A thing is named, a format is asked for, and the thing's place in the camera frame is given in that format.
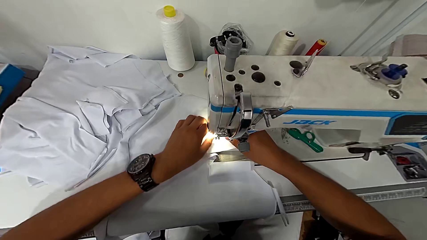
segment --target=forearm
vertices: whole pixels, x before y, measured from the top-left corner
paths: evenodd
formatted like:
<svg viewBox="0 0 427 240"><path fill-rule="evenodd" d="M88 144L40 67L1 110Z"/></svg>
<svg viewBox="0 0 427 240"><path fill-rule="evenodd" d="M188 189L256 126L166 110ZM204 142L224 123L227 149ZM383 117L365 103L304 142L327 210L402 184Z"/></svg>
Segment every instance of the forearm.
<svg viewBox="0 0 427 240"><path fill-rule="evenodd" d="M341 185L287 152L278 158L274 170L289 179L337 229L351 236L405 239L384 216Z"/></svg>
<svg viewBox="0 0 427 240"><path fill-rule="evenodd" d="M38 213L7 232L1 240L75 239L123 203L142 193L124 172Z"/></svg>

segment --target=metal watch band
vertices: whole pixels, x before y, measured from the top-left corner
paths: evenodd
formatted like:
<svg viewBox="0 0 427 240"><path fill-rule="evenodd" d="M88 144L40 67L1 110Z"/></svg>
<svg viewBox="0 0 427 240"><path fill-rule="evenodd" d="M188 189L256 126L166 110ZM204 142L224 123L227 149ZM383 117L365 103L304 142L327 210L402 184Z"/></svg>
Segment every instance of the metal watch band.
<svg viewBox="0 0 427 240"><path fill-rule="evenodd" d="M136 183L138 183L138 186L144 192L148 192L158 185L154 182L153 178L151 178L151 171L145 176L141 176Z"/></svg>

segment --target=human hand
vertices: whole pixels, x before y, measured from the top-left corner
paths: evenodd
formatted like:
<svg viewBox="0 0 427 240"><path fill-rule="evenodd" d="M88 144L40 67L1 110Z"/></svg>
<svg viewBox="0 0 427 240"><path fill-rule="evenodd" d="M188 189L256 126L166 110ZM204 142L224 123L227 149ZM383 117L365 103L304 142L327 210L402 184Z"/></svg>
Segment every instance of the human hand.
<svg viewBox="0 0 427 240"><path fill-rule="evenodd" d="M283 158L292 157L289 153L279 148L265 130L251 133L248 142L250 151L244 152L243 155L272 170L277 170ZM231 143L237 147L239 141L234 139Z"/></svg>
<svg viewBox="0 0 427 240"><path fill-rule="evenodd" d="M189 115L179 120L164 150L155 155L151 177L155 183L162 183L200 160L212 144L212 138L202 140L208 132L203 117Z"/></svg>

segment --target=ruler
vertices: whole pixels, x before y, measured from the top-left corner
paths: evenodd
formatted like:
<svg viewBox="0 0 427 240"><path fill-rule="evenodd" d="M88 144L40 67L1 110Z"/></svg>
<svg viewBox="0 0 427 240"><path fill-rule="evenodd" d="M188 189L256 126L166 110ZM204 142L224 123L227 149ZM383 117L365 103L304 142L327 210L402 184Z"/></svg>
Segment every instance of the ruler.
<svg viewBox="0 0 427 240"><path fill-rule="evenodd" d="M365 202L377 202L377 201L384 201L384 200L391 200L391 199L422 197L425 195L425 193L426 193L425 187L418 187L418 188L384 191L384 192L376 192L376 193L363 193L363 194L357 194L357 195L361 197ZM287 213L315 210L315 208L311 205L310 201L308 200L285 202L283 203L283 207L285 208L285 212Z"/></svg>

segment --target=green scissors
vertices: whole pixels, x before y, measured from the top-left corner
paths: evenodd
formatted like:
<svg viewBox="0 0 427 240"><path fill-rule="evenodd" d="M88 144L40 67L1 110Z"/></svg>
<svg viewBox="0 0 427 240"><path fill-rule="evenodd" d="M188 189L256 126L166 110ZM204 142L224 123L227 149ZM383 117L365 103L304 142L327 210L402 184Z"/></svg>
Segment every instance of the green scissors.
<svg viewBox="0 0 427 240"><path fill-rule="evenodd" d="M295 138L297 140L303 141L311 149L313 149L313 151L315 151L315 152L323 152L322 146L320 146L320 145L318 145L317 143L314 142L314 139L316 138L316 136L314 135L314 133L312 133L310 131L305 131L304 133L301 133L301 131L299 131L299 129L296 129L296 128L287 129L287 132L293 138Z"/></svg>

